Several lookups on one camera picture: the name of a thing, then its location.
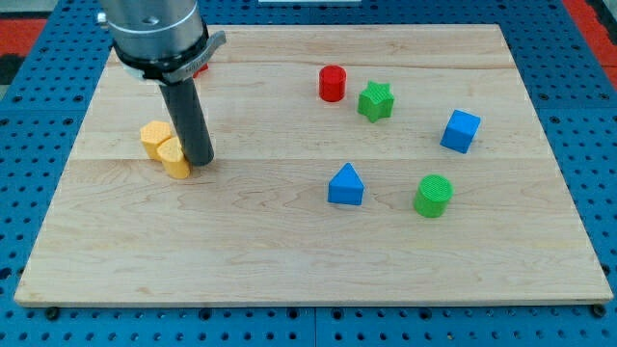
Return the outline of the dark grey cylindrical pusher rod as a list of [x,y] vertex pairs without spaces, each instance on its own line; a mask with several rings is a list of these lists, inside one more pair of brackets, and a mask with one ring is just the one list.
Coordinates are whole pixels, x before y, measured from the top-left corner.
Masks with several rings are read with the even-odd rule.
[[214,149],[194,80],[189,78],[159,89],[185,157],[193,166],[208,165],[214,159]]

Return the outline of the red block behind arm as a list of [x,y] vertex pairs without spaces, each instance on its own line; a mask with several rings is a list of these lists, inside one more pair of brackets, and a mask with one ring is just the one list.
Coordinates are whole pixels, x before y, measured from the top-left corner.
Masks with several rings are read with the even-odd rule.
[[208,63],[201,66],[197,71],[193,73],[193,78],[198,78],[204,71],[208,70]]

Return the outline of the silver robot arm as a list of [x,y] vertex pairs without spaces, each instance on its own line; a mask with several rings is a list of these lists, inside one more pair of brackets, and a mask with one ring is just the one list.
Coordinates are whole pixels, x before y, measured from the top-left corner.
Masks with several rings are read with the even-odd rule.
[[184,155],[205,166],[214,159],[194,74],[227,42],[211,33],[197,0],[101,0],[97,16],[135,78],[159,85]]

